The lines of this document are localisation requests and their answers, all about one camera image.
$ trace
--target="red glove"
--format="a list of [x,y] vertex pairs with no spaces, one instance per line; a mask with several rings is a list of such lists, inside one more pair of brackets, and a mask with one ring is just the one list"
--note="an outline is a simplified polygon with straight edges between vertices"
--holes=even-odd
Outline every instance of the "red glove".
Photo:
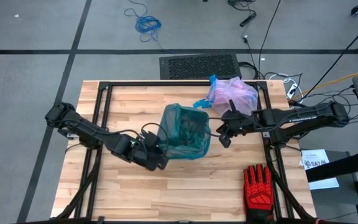
[[244,170],[244,203],[247,224],[274,223],[272,175],[261,164]]

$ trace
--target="floor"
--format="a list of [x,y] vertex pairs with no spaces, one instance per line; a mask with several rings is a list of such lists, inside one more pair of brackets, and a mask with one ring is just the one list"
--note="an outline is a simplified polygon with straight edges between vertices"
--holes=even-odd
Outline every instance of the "floor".
[[[236,11],[225,0],[137,1],[161,21],[158,36],[163,48],[177,54],[230,49],[239,61],[251,62],[239,27],[247,12]],[[253,53],[262,45],[277,2],[256,0],[250,5],[257,17],[245,35]],[[261,72],[303,73],[300,86],[310,89],[357,35],[358,16],[349,15],[357,4],[358,0],[282,1],[264,45]],[[154,41],[139,41],[135,18],[124,15],[128,7],[143,10],[119,0],[0,0],[0,223],[17,221],[39,151],[41,157],[45,153],[45,162],[37,188],[28,191],[35,190],[27,221],[50,215],[67,145],[66,139],[46,128],[44,116],[54,101],[75,105],[83,80],[160,78],[158,58],[169,53]],[[355,72],[358,41],[324,82]],[[242,75],[253,76],[245,69]],[[348,79],[316,93],[350,84]],[[353,96],[348,98],[356,102]],[[321,100],[316,96],[305,103]],[[358,106],[353,106],[351,114],[357,113]],[[358,153],[358,123],[313,131],[301,146]],[[320,218],[356,211],[329,200],[315,206]],[[356,214],[334,220],[358,222]]]

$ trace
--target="wooden table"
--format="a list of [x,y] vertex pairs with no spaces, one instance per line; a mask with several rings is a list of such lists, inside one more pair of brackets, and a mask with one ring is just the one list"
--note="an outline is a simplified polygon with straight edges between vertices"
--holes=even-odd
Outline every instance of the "wooden table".
[[[99,81],[84,81],[76,108],[89,120],[93,116],[98,84]],[[269,80],[267,84],[272,107],[287,110],[282,81]],[[208,86],[115,86],[108,128],[110,131],[140,131],[145,123],[159,123],[166,105],[192,106],[204,98],[208,90]],[[204,111],[210,117],[219,117],[213,110]],[[214,131],[221,121],[211,120],[209,125]],[[157,132],[157,127],[147,129]],[[72,140],[68,146],[77,143],[78,140]],[[299,147],[296,141],[288,145]],[[78,190],[85,151],[83,146],[77,146],[66,153],[51,217],[58,215]],[[299,165],[300,153],[286,148],[282,149],[282,157],[290,190],[307,212],[316,215],[305,170]],[[244,221],[242,171],[249,165],[265,163],[260,133],[232,138],[228,149],[223,148],[217,138],[212,138],[204,158],[170,160],[165,170],[154,172],[124,162],[103,149],[93,219],[104,216],[105,220]],[[278,192],[285,217],[283,195],[280,190]],[[85,195],[82,216],[87,201]]]

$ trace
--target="plastic bag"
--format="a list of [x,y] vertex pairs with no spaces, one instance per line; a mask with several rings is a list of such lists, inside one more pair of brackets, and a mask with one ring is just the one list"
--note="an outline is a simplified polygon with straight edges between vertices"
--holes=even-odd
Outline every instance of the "plastic bag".
[[195,108],[214,109],[220,115],[230,110],[229,100],[232,100],[236,109],[243,114],[251,115],[251,112],[257,110],[258,92],[252,86],[245,84],[239,77],[229,80],[218,80],[216,75],[209,78],[211,88],[205,100],[197,101],[193,106]]
[[[208,152],[211,129],[204,111],[177,103],[167,105],[160,125],[168,134],[168,158],[198,159]],[[166,151],[167,137],[161,128],[157,136],[161,139],[160,148]]]

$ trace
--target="white paper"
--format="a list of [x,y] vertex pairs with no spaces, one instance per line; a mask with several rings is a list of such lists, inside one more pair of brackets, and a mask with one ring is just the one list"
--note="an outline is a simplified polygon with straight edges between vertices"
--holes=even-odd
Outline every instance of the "white paper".
[[[305,170],[329,163],[324,149],[304,150],[302,153],[303,167]],[[334,187],[339,187],[338,181],[335,177],[309,183],[310,190],[328,189]]]

